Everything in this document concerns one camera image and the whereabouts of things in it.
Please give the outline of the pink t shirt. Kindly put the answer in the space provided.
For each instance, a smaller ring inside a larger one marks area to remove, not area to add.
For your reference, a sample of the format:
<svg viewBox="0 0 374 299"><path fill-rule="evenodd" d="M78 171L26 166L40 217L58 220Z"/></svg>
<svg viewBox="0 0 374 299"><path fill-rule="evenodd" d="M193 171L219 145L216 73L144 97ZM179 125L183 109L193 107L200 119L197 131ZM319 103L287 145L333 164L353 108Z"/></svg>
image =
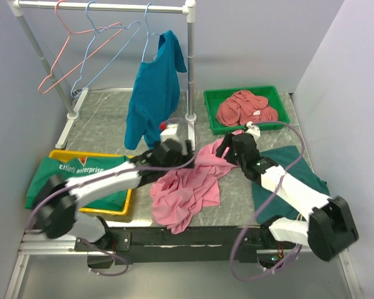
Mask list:
<svg viewBox="0 0 374 299"><path fill-rule="evenodd" d="M219 138L202 147L193 168L169 171L152 184L151 214L155 223L179 234L202 208L220 205L218 180L236 167L216 156L222 141Z"/></svg>

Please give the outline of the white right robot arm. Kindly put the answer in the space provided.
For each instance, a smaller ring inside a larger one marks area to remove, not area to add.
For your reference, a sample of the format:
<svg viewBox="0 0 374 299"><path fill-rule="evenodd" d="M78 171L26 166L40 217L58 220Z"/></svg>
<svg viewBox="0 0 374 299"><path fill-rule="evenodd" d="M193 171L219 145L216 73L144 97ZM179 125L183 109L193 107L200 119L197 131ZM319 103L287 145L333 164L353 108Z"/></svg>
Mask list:
<svg viewBox="0 0 374 299"><path fill-rule="evenodd" d="M257 149L256 135L228 133L216 156L239 166L245 177L280 197L302 215L301 221L273 216L261 224L261 243L274 248L281 242L308 246L328 262L358 239L358 231L347 201L331 198L289 174Z"/></svg>

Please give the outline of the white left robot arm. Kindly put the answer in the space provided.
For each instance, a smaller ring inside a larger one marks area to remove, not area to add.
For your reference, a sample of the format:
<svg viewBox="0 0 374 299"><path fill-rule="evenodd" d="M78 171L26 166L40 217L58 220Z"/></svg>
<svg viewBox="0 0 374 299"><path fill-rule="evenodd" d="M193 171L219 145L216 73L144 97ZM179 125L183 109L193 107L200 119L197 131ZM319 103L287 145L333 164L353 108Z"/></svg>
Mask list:
<svg viewBox="0 0 374 299"><path fill-rule="evenodd" d="M37 219L48 239L70 234L97 250L105 250L115 242L109 226L102 217L83 214L80 208L120 191L153 183L168 171L193 166L191 140L167 139L119 166L96 174L69 179L53 175L34 199L31 216Z"/></svg>

